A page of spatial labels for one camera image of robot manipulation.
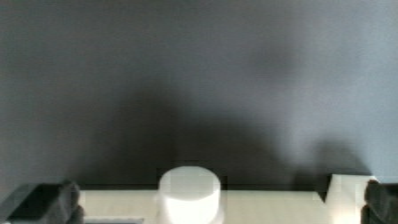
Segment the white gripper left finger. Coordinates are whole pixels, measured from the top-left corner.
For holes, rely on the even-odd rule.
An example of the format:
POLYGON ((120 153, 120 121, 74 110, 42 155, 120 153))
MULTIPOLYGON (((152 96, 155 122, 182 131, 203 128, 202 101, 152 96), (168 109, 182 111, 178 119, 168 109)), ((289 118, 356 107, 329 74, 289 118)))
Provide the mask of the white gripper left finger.
POLYGON ((84 224, 75 182, 22 185, 0 203, 0 224, 84 224))

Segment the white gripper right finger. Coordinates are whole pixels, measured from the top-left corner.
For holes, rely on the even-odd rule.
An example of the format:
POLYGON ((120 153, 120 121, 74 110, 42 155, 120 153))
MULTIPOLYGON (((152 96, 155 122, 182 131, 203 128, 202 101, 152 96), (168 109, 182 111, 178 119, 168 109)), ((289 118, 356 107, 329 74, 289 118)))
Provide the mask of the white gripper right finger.
POLYGON ((398 183, 335 174, 326 205, 335 224, 398 224, 398 183))

